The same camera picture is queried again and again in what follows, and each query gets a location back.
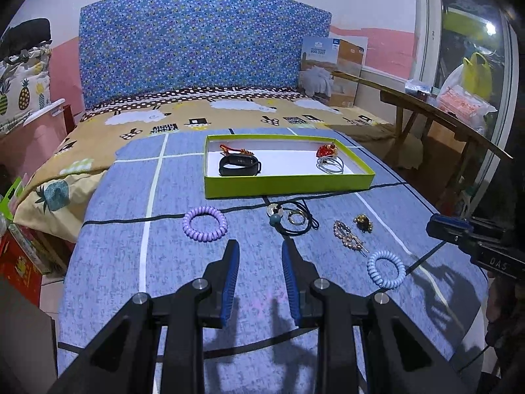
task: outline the green box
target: green box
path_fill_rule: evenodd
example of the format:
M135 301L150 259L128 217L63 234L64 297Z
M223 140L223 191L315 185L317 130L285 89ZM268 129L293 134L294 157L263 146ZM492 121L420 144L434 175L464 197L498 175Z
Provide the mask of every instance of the green box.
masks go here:
M220 176L219 145L222 143L254 152L261 161L261 173L257 176ZM345 168L353 173L325 174L319 171L315 151L326 143L335 144ZM308 173L287 173L294 170ZM365 190L370 188L374 175L372 169L350 148L333 138L273 134L209 135L204 147L206 198Z

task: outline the screw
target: screw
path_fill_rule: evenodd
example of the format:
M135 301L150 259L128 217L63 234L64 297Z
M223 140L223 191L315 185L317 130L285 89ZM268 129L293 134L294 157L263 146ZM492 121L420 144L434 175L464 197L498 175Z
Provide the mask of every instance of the screw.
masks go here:
M390 301L389 296L386 293L376 293L374 299L378 304L387 304Z
M330 286L330 282L325 278L318 278L316 281L313 282L313 285L316 286L316 288L320 291L323 291L325 289L328 289L328 287Z
M133 295L133 304L142 305L148 300L148 294L144 292L138 292Z
M194 289L201 291L208 287L208 280L204 278L198 278L196 280L193 280L192 286Z

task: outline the yellow blanket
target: yellow blanket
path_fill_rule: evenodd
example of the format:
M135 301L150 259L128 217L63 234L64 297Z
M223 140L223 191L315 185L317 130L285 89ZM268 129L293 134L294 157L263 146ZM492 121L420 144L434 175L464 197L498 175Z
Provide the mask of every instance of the yellow blanket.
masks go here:
M116 151L129 141L149 135L384 123L363 110L329 108L295 92L251 92L242 94L243 98L201 95L185 95L180 102L162 94L155 95L155 99L146 96L144 101L123 99L86 113L25 188L15 222L76 242L88 201L114 163Z

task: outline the red ornament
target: red ornament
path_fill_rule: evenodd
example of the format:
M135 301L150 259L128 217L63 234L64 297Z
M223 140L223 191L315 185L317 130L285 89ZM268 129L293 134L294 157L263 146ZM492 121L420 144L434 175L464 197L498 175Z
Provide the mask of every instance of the red ornament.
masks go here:
M335 144L321 145L316 152L317 158L328 157L330 155L333 155L333 156L337 155L337 148L335 147Z

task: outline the red keychain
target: red keychain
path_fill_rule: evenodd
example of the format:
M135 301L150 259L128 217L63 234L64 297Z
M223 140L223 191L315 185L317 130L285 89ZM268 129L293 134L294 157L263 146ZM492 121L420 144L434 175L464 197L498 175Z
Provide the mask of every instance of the red keychain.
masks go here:
M321 145L319 149L316 152L316 157L328 157L328 156L336 156L337 155L337 148L335 147L335 144L325 144Z
M244 155L254 155L253 152L247 151L244 148L241 148L240 150L236 150L235 148L230 148L227 145L219 145L220 149L222 150L222 155L228 155L230 151L236 151L238 153L244 154Z

